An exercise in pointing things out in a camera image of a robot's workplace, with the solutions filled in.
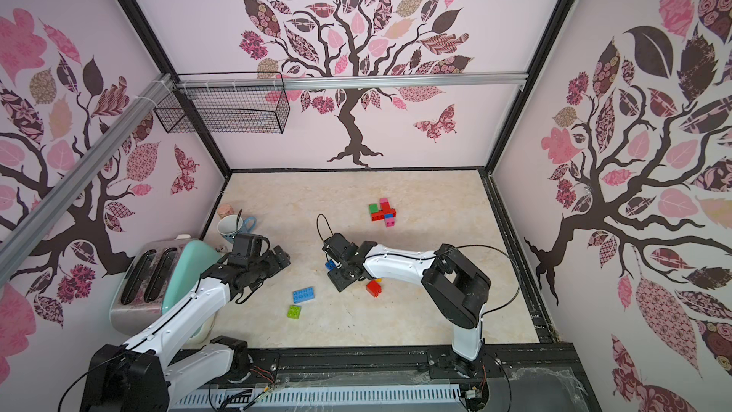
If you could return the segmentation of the light blue long brick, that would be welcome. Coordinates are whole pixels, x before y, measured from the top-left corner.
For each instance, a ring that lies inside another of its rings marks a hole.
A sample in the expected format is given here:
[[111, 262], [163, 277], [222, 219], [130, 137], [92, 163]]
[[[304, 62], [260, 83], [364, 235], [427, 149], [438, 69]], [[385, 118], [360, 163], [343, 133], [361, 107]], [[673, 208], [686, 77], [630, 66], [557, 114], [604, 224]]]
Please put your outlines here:
[[314, 288], [307, 287], [293, 291], [292, 297], [293, 304], [299, 305], [301, 303], [306, 303], [307, 301], [312, 301], [316, 298], [316, 294]]

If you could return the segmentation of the red long brick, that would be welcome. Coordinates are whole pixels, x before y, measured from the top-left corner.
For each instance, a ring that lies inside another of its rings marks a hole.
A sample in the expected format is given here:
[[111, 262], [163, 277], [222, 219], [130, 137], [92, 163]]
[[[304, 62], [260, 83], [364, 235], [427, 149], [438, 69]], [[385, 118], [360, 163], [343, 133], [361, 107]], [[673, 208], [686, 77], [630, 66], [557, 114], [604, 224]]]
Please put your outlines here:
[[396, 210], [390, 209], [386, 211], [371, 211], [370, 212], [371, 220], [372, 221], [379, 221], [383, 219], [392, 219], [393, 217], [396, 217]]

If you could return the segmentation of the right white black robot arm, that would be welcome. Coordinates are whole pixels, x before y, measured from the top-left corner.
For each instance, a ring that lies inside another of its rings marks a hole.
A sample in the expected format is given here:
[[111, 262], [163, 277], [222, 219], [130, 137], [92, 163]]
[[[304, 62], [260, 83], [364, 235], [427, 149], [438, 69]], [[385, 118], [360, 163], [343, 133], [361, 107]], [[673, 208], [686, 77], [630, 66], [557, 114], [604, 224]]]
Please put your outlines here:
[[322, 250], [335, 263], [328, 278], [339, 292], [377, 278], [422, 286], [453, 325], [453, 352], [469, 362], [478, 358], [491, 280], [459, 248], [443, 244], [436, 251], [404, 251], [374, 241], [358, 245], [337, 233], [324, 240]]

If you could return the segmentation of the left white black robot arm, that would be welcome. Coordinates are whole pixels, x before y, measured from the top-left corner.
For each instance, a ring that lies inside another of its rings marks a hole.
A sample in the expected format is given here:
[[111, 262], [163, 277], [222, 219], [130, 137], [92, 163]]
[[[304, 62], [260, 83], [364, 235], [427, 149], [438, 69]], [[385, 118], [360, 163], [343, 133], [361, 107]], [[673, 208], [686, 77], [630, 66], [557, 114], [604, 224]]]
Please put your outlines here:
[[211, 380], [246, 379], [254, 370], [246, 341], [217, 337], [181, 360], [180, 349], [230, 301], [243, 304], [291, 263], [264, 236], [234, 238], [232, 251], [195, 255], [198, 277], [168, 312], [121, 345], [106, 344], [80, 377], [82, 411], [167, 411]]

